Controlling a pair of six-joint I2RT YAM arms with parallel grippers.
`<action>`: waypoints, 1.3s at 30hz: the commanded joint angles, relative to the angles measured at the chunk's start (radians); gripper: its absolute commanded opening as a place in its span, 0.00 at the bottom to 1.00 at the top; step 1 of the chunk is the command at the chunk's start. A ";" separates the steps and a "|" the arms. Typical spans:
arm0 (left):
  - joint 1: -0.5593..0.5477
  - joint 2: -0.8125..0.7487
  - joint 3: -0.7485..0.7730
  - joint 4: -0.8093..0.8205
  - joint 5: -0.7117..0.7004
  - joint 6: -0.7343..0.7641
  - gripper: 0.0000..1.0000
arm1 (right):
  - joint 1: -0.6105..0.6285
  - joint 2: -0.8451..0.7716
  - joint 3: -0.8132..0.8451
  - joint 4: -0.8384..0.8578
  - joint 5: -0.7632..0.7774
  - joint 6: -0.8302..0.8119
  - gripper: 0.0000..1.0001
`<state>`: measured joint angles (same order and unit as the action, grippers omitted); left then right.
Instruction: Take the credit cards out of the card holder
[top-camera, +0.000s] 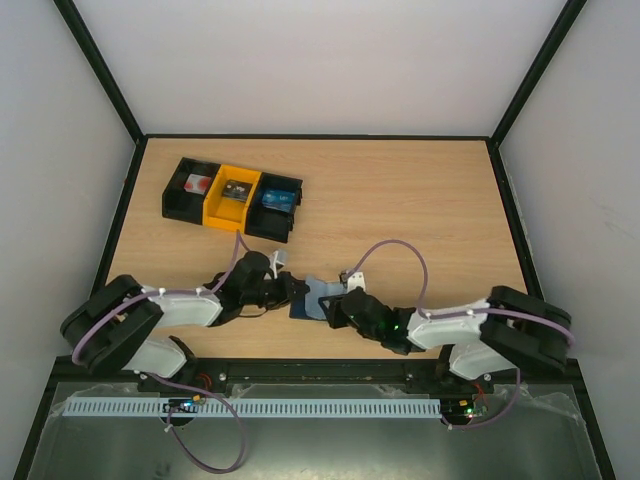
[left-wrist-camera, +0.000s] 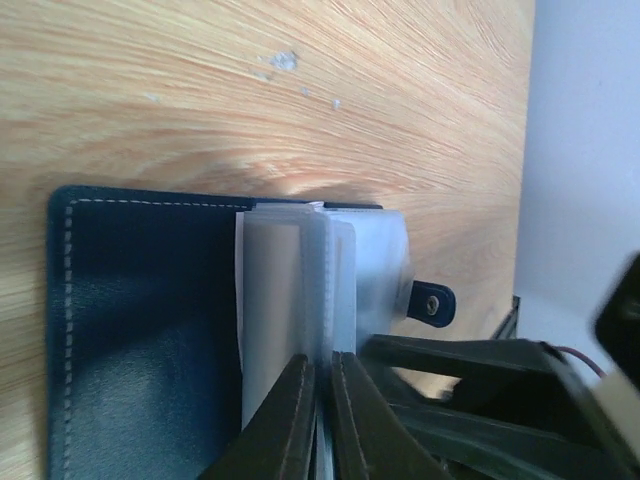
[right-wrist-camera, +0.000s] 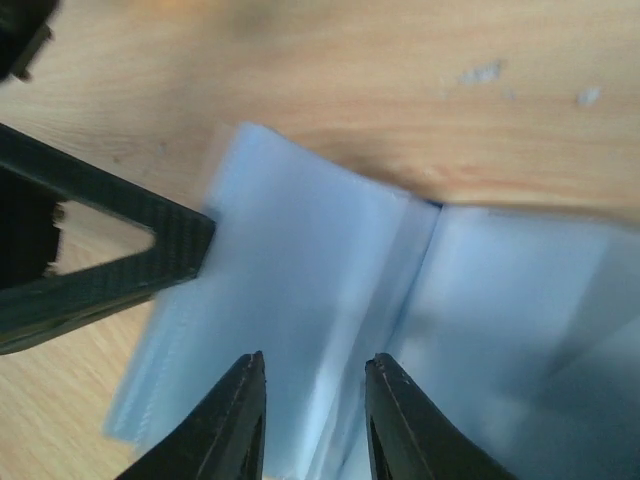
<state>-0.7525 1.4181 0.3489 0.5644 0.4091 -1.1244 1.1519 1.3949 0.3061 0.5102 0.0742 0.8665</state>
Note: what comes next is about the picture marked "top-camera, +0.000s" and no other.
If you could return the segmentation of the blue card holder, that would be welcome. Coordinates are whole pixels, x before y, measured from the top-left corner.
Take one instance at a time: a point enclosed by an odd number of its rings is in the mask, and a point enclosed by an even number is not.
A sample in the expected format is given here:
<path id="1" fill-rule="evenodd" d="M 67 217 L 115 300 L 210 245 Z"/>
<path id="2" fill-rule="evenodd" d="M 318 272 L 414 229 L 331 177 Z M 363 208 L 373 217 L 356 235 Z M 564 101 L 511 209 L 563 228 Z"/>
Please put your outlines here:
<path id="1" fill-rule="evenodd" d="M 329 298 L 344 295 L 346 286 L 341 282 L 326 282 L 313 275 L 303 281 L 302 295 L 296 296 L 289 306 L 289 317 L 298 320 L 324 321 Z"/>

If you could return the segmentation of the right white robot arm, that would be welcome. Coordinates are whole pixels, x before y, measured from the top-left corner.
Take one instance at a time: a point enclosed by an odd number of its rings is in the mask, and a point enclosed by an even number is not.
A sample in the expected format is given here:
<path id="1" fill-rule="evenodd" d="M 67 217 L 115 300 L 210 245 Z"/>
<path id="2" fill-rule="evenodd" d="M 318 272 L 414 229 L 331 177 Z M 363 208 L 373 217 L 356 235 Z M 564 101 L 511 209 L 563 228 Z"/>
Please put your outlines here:
<path id="1" fill-rule="evenodd" d="M 436 310 L 391 308 L 360 287 L 321 297 L 318 304 L 331 328 L 352 327 L 397 354 L 449 346 L 436 379 L 450 392 L 509 369 L 560 375 L 575 343 L 566 311 L 507 286 L 495 286 L 470 304 Z"/>

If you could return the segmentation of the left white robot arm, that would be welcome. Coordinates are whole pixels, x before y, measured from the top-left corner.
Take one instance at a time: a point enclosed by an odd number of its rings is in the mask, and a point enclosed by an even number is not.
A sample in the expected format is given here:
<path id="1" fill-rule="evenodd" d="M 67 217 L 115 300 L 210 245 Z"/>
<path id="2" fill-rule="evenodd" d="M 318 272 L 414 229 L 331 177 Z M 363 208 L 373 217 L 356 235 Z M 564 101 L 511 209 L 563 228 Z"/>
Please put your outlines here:
<path id="1" fill-rule="evenodd" d="M 153 340 L 153 331 L 219 327 L 247 307 L 270 312 L 304 300 L 309 287 L 283 269 L 282 254 L 248 251 L 194 289 L 153 288 L 129 274 L 117 276 L 62 322 L 71 361 L 93 375 L 149 368 L 174 376 L 187 363 L 187 349 L 179 340 Z"/>

